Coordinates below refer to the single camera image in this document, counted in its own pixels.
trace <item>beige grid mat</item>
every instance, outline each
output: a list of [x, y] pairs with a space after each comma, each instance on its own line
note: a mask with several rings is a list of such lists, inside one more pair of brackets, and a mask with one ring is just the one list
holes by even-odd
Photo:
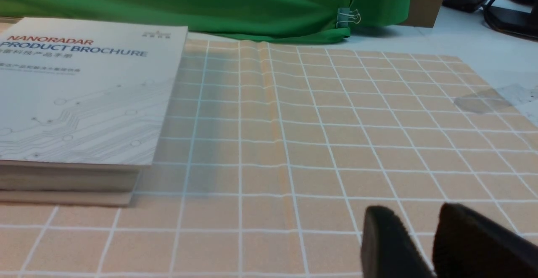
[[368, 205], [425, 256], [444, 201], [538, 242], [538, 129], [453, 103], [489, 89], [452, 56], [191, 40], [133, 206], [1, 206], [0, 277], [357, 277]]

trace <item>metal clip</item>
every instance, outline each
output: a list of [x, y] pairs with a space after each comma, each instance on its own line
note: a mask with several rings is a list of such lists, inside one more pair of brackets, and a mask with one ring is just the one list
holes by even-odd
[[338, 8], [338, 13], [336, 14], [336, 27], [349, 27], [350, 23], [358, 25], [361, 20], [362, 18], [359, 10], [355, 9], [351, 11], [350, 8]]

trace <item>company logo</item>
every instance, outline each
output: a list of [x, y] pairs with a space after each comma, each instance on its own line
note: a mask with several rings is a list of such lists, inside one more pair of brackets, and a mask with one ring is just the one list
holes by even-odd
[[171, 33], [162, 33], [160, 31], [156, 32], [144, 32], [142, 34], [143, 37], [149, 37], [149, 38], [170, 38]]

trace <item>brochure cover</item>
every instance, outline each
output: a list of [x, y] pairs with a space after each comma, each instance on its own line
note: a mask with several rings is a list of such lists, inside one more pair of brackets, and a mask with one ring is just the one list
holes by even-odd
[[24, 18], [0, 34], [0, 164], [148, 166], [186, 27]]

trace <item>green backdrop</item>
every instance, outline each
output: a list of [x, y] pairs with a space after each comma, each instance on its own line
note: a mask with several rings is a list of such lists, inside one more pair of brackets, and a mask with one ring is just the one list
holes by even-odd
[[336, 27], [338, 8], [358, 9], [361, 26], [384, 26], [407, 18], [409, 0], [0, 0], [2, 17], [188, 25], [237, 39], [310, 44], [350, 35], [349, 27]]

